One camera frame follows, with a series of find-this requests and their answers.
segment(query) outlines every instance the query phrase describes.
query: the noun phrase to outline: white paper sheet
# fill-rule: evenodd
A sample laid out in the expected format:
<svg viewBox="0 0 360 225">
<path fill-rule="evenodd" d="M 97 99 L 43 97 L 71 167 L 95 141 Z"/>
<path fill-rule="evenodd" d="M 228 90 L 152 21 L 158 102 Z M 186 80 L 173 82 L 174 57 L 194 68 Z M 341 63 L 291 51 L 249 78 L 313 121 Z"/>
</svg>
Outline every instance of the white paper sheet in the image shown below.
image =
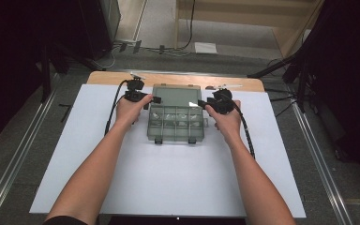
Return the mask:
<svg viewBox="0 0 360 225">
<path fill-rule="evenodd" d="M 203 42 L 195 42 L 195 53 L 209 53 L 209 54 L 217 54 L 215 43 L 203 43 Z"/>
<path fill-rule="evenodd" d="M 69 177 L 101 140 L 116 89 L 113 85 L 82 86 L 30 213 L 50 211 Z M 152 88 L 143 91 L 151 93 Z M 211 97 L 211 92 L 202 90 L 202 99 Z M 232 92 L 232 95 L 242 101 L 241 110 L 258 163 L 276 185 L 292 215 L 305 218 L 267 94 Z M 213 118 L 204 113 L 209 127 L 205 128 L 203 142 L 155 145 L 146 135 L 148 111 L 142 111 L 139 122 L 123 142 L 101 213 L 245 217 L 230 150 L 214 128 Z"/>
</svg>

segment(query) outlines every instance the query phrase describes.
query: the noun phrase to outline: hand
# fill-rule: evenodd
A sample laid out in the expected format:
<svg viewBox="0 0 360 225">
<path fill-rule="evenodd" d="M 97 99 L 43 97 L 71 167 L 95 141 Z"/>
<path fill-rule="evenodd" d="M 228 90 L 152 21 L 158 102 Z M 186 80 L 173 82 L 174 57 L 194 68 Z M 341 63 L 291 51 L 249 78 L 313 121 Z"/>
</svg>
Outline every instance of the hand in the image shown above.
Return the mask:
<svg viewBox="0 0 360 225">
<path fill-rule="evenodd" d="M 115 124 L 130 128 L 134 122 L 138 121 L 143 106 L 150 103 L 152 98 L 153 95 L 149 94 L 143 97 L 139 102 L 131 102 L 122 97 L 116 106 Z"/>
<path fill-rule="evenodd" d="M 239 100 L 235 100 L 235 104 L 241 108 Z M 228 114 L 217 113 L 209 105 L 206 105 L 205 109 L 216 120 L 215 127 L 220 130 L 227 143 L 231 137 L 240 137 L 241 117 L 236 109 Z"/>
</svg>

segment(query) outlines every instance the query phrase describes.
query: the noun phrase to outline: plastic organizer box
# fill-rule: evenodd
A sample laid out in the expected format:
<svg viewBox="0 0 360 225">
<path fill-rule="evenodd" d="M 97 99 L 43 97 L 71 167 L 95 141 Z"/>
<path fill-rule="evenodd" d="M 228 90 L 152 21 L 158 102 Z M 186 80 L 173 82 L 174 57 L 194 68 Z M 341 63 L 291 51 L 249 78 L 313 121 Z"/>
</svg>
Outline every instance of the plastic organizer box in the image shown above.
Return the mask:
<svg viewBox="0 0 360 225">
<path fill-rule="evenodd" d="M 197 105 L 201 99 L 200 86 L 155 84 L 153 95 L 162 100 L 150 107 L 148 140 L 155 143 L 203 140 L 203 109 Z"/>
</svg>

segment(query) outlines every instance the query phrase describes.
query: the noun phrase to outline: person's left hand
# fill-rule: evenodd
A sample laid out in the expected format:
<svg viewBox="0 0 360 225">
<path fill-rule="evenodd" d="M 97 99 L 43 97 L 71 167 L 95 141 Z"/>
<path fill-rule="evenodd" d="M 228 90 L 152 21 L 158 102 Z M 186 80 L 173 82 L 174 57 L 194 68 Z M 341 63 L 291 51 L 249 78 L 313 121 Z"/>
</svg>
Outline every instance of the person's left hand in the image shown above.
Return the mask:
<svg viewBox="0 0 360 225">
<path fill-rule="evenodd" d="M 130 128 L 131 124 L 137 122 L 143 106 L 150 103 L 152 98 L 153 95 L 149 94 L 139 102 L 131 102 L 122 97 L 116 106 L 115 124 Z"/>
</svg>

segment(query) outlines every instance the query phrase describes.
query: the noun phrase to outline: cable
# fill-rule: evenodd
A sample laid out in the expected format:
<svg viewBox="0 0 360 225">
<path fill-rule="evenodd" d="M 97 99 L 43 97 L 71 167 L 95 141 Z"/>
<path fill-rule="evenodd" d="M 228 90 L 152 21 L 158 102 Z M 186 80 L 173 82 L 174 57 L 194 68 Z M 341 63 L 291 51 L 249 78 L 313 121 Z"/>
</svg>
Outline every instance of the cable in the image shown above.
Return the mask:
<svg viewBox="0 0 360 225">
<path fill-rule="evenodd" d="M 270 99 L 270 101 L 274 102 L 274 101 L 281 101 L 281 100 L 295 99 L 295 98 L 297 98 L 297 95 L 291 95 L 291 96 L 288 96 L 288 97 L 273 98 L 273 99 Z"/>
<path fill-rule="evenodd" d="M 112 63 L 109 66 L 102 66 L 101 64 L 99 64 L 98 62 L 93 60 L 93 63 L 95 63 L 96 65 L 98 65 L 101 68 L 111 68 L 114 64 L 115 64 L 115 57 L 113 56 L 113 51 L 118 49 L 120 46 L 115 46 L 112 48 L 111 50 L 111 57 L 112 57 Z"/>
<path fill-rule="evenodd" d="M 289 91 L 277 90 L 277 89 L 272 89 L 272 88 L 264 88 L 264 91 L 266 91 L 266 92 L 279 92 L 279 93 L 286 93 L 286 94 L 293 94 L 294 95 L 294 93 L 291 93 Z"/>
<path fill-rule="evenodd" d="M 140 47 L 140 49 L 146 49 L 146 50 L 154 50 L 154 51 L 182 51 L 184 50 L 186 47 L 188 47 L 188 45 L 190 44 L 191 40 L 192 40 L 192 22 L 194 21 L 194 12 L 195 12 L 195 0 L 193 1 L 192 3 L 192 10 L 191 10 L 191 20 L 189 22 L 189 39 L 188 39 L 188 42 L 185 46 L 183 47 L 180 47 L 180 48 L 163 48 L 163 49 L 158 49 L 158 48 L 149 48 L 149 47 Z"/>
<path fill-rule="evenodd" d="M 248 78 L 256 78 L 259 79 L 267 74 L 269 74 L 270 72 L 273 72 L 279 68 L 285 67 L 288 64 L 292 63 L 293 61 L 295 61 L 296 59 L 296 53 L 294 53 L 293 55 L 282 59 L 280 62 L 275 63 L 273 66 L 271 67 L 267 67 L 265 69 L 263 69 L 262 71 L 259 71 L 257 73 L 253 73 L 250 75 L 247 75 Z"/>
<path fill-rule="evenodd" d="M 189 22 L 189 40 L 188 40 L 188 43 L 185 46 L 181 47 L 181 48 L 175 49 L 176 51 L 184 50 L 192 40 L 192 22 L 194 21 L 194 11 L 195 11 L 195 0 L 192 3 L 191 20 Z"/>
<path fill-rule="evenodd" d="M 281 58 L 272 59 L 270 62 L 268 62 L 268 64 L 267 64 L 267 68 L 270 68 L 271 63 L 272 63 L 272 62 L 274 62 L 274 61 L 276 61 L 276 60 L 279 60 L 280 62 L 282 62 L 282 63 L 283 63 L 283 61 L 282 61 L 282 59 L 281 59 Z M 274 71 L 271 71 L 271 72 L 270 72 L 270 74 L 271 74 L 271 76 L 275 77 L 276 75 L 274 75 L 274 73 L 273 73 L 273 72 L 274 72 Z"/>
<path fill-rule="evenodd" d="M 158 50 L 151 50 L 151 49 L 146 49 L 146 50 L 150 51 L 150 52 L 154 52 L 154 53 L 160 53 L 160 51 L 158 51 Z M 163 52 L 163 54 L 167 54 L 167 55 L 170 55 L 170 56 L 182 57 L 182 56 L 187 56 L 187 55 L 191 54 L 191 52 L 185 52 L 184 54 L 175 54 L 175 53 Z"/>
<path fill-rule="evenodd" d="M 231 98 L 227 97 L 226 95 L 223 95 L 221 93 L 219 93 L 222 97 L 225 97 L 227 100 L 229 100 L 233 107 L 238 111 L 239 113 L 239 116 L 241 117 L 241 122 L 242 122 L 242 125 L 244 126 L 244 131 L 245 131 L 245 134 L 247 135 L 247 144 L 249 145 L 249 152 L 250 154 L 253 156 L 254 159 L 256 159 L 256 156 L 255 156 L 255 153 L 254 153 L 254 148 L 253 148 L 253 144 L 252 144 L 252 140 L 250 138 L 250 134 L 249 134 L 249 131 L 248 131 L 248 125 L 247 125 L 247 121 L 245 120 L 244 118 L 244 115 L 242 114 L 241 112 L 241 109 L 239 109 L 238 105 L 235 103 L 235 101 L 233 101 Z"/>
<path fill-rule="evenodd" d="M 113 110 L 115 109 L 115 106 L 118 103 L 118 101 L 122 98 L 122 97 L 120 97 L 119 100 L 117 101 L 119 91 L 121 90 L 122 84 L 127 83 L 127 82 L 128 82 L 128 80 L 124 80 L 121 83 L 119 83 L 118 89 L 116 90 L 115 99 L 113 100 L 113 103 L 112 103 L 110 117 L 108 117 L 108 121 L 107 121 L 107 124 L 106 124 L 106 129 L 105 129 L 104 135 L 106 135 L 108 133 L 109 129 L 110 129 L 111 118 L 113 117 Z"/>
<path fill-rule="evenodd" d="M 276 117 L 280 116 L 281 114 L 285 113 L 285 111 L 287 111 L 296 101 L 292 101 L 291 104 L 289 104 L 285 109 L 283 109 L 281 112 L 279 112 L 278 114 L 276 114 Z"/>
</svg>

